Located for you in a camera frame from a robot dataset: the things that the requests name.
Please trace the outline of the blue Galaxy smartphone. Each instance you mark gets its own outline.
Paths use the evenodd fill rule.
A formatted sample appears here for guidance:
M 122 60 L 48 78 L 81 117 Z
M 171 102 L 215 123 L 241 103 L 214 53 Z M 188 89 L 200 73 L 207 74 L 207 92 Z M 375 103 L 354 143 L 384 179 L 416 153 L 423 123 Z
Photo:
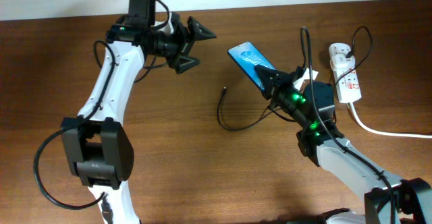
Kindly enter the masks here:
M 227 54 L 237 63 L 239 68 L 251 79 L 254 85 L 264 91 L 263 83 L 255 71 L 257 65 L 269 69 L 276 69 L 267 58 L 250 42 L 246 41 L 240 45 L 227 50 Z

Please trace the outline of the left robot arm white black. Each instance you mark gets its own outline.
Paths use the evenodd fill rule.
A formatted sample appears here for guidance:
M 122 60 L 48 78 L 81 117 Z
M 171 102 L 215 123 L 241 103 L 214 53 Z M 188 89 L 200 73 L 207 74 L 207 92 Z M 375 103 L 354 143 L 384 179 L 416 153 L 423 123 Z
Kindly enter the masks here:
M 134 150 L 123 128 L 126 105 L 138 72 L 149 55 L 163 57 L 181 74 L 200 61 L 189 52 L 198 40 L 215 33 L 189 17 L 168 12 L 155 19 L 158 0 L 129 0 L 128 13 L 107 31 L 104 63 L 97 82 L 77 117 L 61 123 L 61 139 L 72 175 L 79 177 L 96 199 L 104 223 L 140 223 L 128 180 Z

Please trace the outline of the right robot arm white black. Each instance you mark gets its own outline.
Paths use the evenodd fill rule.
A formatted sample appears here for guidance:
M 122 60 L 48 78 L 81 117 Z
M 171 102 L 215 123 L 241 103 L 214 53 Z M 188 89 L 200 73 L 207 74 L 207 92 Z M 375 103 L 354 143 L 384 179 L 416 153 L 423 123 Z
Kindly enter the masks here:
M 332 173 L 364 203 L 364 214 L 349 208 L 323 213 L 318 223 L 430 223 L 431 186 L 421 178 L 403 179 L 386 171 L 355 149 L 332 120 L 330 84 L 311 81 L 303 91 L 294 82 L 301 67 L 287 74 L 258 65 L 270 107 L 280 107 L 301 126 L 298 147 L 316 166 Z

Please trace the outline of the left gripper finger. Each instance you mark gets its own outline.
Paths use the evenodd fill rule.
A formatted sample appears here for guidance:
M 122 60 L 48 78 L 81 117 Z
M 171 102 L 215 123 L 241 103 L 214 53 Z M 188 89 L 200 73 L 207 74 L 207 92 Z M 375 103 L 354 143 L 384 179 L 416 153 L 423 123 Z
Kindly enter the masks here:
M 190 16 L 187 20 L 188 29 L 190 32 L 190 40 L 209 40 L 217 38 L 216 34 L 204 27 L 197 19 Z
M 183 56 L 180 55 L 175 61 L 174 61 L 174 70 L 176 74 L 182 74 L 186 72 L 187 70 L 193 68 L 194 66 L 197 66 L 200 64 L 200 60 L 195 57 L 189 57 L 189 56 Z

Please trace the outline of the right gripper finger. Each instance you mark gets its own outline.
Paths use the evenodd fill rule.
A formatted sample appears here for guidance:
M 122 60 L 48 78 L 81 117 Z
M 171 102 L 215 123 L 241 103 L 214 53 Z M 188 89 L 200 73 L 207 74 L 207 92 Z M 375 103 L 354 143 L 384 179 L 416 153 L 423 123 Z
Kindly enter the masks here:
M 264 65 L 256 65 L 254 70 L 257 75 L 257 79 L 259 82 L 270 82 L 276 79 L 279 75 L 279 71 L 276 69 L 271 69 Z
M 275 90 L 275 80 L 273 78 L 266 78 L 262 82 L 263 85 L 263 92 L 262 96 L 269 100 L 273 97 L 274 90 Z

